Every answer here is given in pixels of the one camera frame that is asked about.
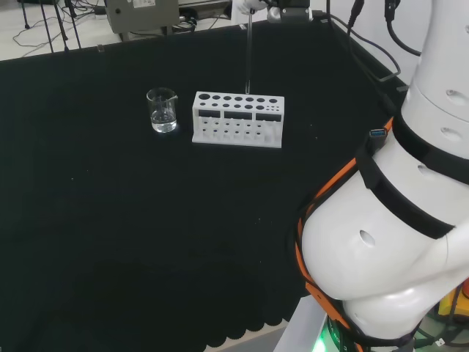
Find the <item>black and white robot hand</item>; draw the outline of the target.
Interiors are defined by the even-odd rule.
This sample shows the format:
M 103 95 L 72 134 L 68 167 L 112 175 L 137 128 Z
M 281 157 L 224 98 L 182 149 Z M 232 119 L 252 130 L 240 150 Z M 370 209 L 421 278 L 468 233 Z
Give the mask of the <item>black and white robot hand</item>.
M 270 0 L 233 0 L 232 9 L 243 14 L 249 15 L 266 8 L 277 7 L 277 1 Z

